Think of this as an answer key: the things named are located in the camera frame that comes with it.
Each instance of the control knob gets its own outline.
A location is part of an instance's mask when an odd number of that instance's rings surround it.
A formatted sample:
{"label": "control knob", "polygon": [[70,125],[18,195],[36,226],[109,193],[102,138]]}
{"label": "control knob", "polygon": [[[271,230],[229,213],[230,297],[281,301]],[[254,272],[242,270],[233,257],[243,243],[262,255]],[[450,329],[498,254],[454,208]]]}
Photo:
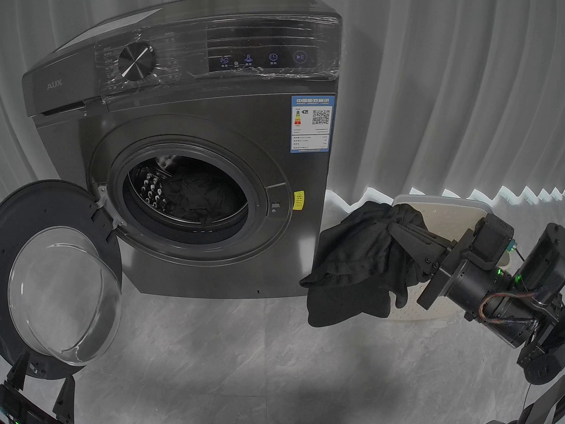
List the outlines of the control knob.
{"label": "control knob", "polygon": [[155,67],[155,53],[147,42],[132,42],[124,47],[117,67],[122,77],[129,81],[142,80]]}

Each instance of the black garment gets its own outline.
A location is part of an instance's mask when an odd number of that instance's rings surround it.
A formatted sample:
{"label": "black garment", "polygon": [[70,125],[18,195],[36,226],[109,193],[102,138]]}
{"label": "black garment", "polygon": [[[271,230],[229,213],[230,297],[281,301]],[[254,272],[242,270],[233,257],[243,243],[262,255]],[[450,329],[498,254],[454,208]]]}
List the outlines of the black garment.
{"label": "black garment", "polygon": [[421,269],[396,242],[389,222],[426,229],[417,210],[408,204],[366,202],[340,224],[323,231],[312,273],[300,280],[308,288],[308,323],[325,327],[357,314],[387,317],[389,292],[396,307],[408,301],[408,286],[419,283]]}
{"label": "black garment", "polygon": [[245,195],[233,179],[215,167],[198,166],[198,170],[180,167],[162,181],[168,214],[206,225],[233,215],[245,204]]}

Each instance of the door hinge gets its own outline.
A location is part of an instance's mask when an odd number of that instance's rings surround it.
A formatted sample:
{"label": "door hinge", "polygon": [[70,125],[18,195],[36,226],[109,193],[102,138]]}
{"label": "door hinge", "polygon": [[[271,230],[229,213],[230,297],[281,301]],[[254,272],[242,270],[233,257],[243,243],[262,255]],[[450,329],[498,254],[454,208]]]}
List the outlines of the door hinge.
{"label": "door hinge", "polygon": [[123,220],[120,214],[117,213],[114,204],[109,199],[108,188],[104,185],[98,187],[98,196],[100,199],[96,202],[98,208],[104,208],[108,215],[112,218],[112,229],[115,230],[118,226],[127,226],[127,223]]}

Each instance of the white curtain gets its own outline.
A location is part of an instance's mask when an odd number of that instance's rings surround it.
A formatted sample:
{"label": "white curtain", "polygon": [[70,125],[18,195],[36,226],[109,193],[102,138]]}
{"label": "white curtain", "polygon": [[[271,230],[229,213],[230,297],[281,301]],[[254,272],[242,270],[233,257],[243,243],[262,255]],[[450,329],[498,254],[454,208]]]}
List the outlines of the white curtain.
{"label": "white curtain", "polygon": [[[0,0],[0,197],[56,177],[21,76],[104,19],[173,0]],[[328,188],[493,198],[565,188],[565,0],[323,0],[343,16]]]}

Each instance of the cable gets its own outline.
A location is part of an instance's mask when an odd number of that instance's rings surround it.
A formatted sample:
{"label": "cable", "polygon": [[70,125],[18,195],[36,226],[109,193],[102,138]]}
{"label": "cable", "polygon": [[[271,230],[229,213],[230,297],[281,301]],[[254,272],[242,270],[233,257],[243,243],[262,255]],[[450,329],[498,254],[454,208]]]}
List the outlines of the cable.
{"label": "cable", "polygon": [[479,317],[487,322],[487,323],[492,323],[492,324],[500,324],[500,323],[526,323],[526,322],[533,322],[536,319],[533,318],[504,318],[504,319],[490,319],[487,316],[485,316],[484,314],[484,308],[487,305],[487,303],[495,298],[495,297],[510,297],[513,299],[525,299],[526,297],[533,297],[536,294],[536,292],[525,292],[525,293],[512,293],[512,292],[497,292],[497,293],[493,293],[491,295],[487,295],[483,301],[481,301],[480,306],[478,307],[478,315]]}
{"label": "cable", "polygon": [[520,259],[522,260],[522,262],[525,262],[526,260],[524,259],[524,257],[520,254],[520,252],[518,251],[518,248],[514,248],[514,251],[516,251],[516,254],[518,256],[520,256]]}
{"label": "cable", "polygon": [[530,385],[528,386],[528,389],[526,390],[526,397],[524,398],[524,406],[522,407],[522,411],[524,411],[525,408],[526,408],[526,399],[528,398],[529,389],[531,387],[532,387],[532,384],[530,383]]}

